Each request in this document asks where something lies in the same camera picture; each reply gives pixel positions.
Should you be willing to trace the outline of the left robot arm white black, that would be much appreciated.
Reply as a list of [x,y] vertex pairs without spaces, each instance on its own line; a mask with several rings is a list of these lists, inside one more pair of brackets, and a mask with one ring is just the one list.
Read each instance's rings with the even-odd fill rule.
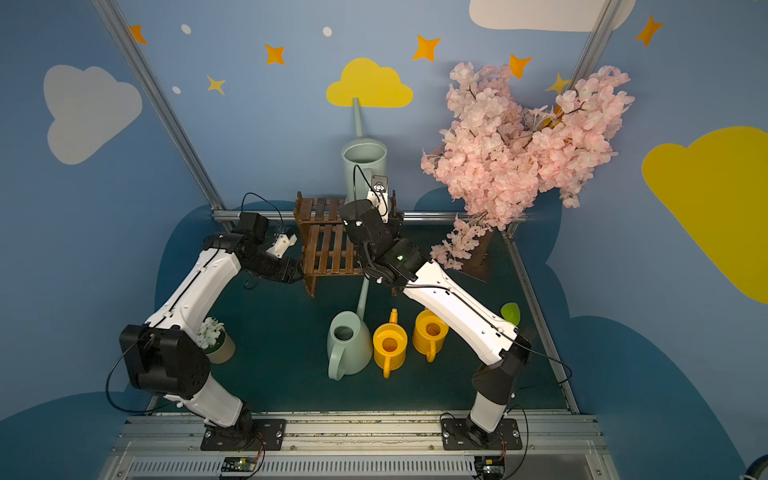
[[205,238],[196,263],[170,298],[143,324],[126,326],[119,337],[132,387],[161,395],[224,431],[245,430],[249,412],[213,377],[196,337],[219,295],[242,270],[285,284],[303,278],[297,259],[263,249],[256,234],[213,234]]

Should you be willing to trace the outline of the large pale blue watering can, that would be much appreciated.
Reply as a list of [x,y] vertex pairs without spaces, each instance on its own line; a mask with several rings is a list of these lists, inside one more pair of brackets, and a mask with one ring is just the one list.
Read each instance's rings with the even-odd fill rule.
[[364,135],[358,98],[353,99],[353,114],[355,138],[341,149],[347,202],[366,198],[369,188],[365,179],[374,184],[373,176],[386,175],[388,154],[381,141]]

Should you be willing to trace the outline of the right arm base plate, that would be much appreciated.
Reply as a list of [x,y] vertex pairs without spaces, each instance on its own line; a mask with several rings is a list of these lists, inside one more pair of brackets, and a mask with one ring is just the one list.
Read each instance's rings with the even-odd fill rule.
[[442,416],[439,420],[445,450],[522,450],[523,438],[514,419],[502,419],[494,433],[472,430],[466,418]]

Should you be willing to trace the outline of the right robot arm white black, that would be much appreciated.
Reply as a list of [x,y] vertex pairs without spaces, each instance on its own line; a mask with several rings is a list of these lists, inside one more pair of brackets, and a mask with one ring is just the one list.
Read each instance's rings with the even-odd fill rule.
[[457,333],[483,365],[472,377],[476,397],[469,414],[472,428],[496,431],[529,361],[530,342],[512,323],[494,314],[400,234],[402,215],[384,221],[367,199],[343,205],[339,216],[358,261],[370,280],[401,290]]

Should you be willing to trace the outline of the brown wooden slatted shelf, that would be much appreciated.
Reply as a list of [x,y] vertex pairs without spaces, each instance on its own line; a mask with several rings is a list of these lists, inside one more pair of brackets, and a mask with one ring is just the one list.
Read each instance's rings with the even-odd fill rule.
[[294,219],[302,241],[301,267],[310,298],[316,297],[317,281],[323,277],[363,274],[357,250],[345,233],[340,212],[345,198],[312,198],[297,193]]

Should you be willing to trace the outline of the mint green watering can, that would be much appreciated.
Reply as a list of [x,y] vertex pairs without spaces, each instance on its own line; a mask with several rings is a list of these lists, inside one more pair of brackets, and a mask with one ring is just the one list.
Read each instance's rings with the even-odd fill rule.
[[338,313],[330,324],[327,375],[332,380],[361,372],[373,357],[372,336],[364,321],[368,292],[369,279],[364,277],[356,310]]

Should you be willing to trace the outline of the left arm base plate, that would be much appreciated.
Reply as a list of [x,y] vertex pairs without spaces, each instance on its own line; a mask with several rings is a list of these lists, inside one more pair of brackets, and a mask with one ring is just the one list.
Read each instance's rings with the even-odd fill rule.
[[252,418],[233,427],[207,426],[200,445],[202,451],[279,451],[285,435],[286,420]]

